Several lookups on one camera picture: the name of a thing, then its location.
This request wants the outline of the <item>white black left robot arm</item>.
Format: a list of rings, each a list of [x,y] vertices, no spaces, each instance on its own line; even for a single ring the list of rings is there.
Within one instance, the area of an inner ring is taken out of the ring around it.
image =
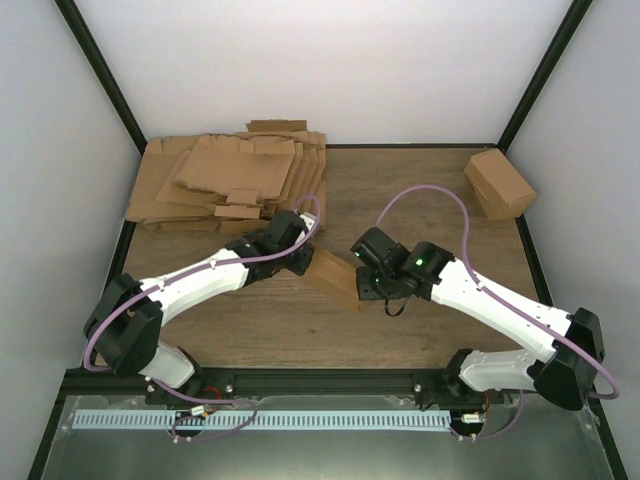
[[[205,382],[198,366],[184,350],[161,342],[161,329],[206,300],[282,270],[303,275],[314,253],[308,241],[318,224],[309,212],[281,211],[265,227],[181,270],[144,280],[128,274],[114,278],[84,327],[85,367],[91,369],[90,356],[98,354],[119,378],[148,377],[167,386],[181,403],[196,402]]]

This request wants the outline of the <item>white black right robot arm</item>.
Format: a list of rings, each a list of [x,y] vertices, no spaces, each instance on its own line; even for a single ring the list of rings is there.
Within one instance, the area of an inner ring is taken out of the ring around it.
[[[372,227],[352,246],[361,261],[356,286],[362,301],[412,298],[460,311],[518,344],[518,349],[461,349],[444,378],[447,396],[465,403],[486,390],[535,391],[565,410],[582,408],[605,356],[599,318],[545,306],[483,276],[472,278],[463,261],[430,242],[408,250]]]

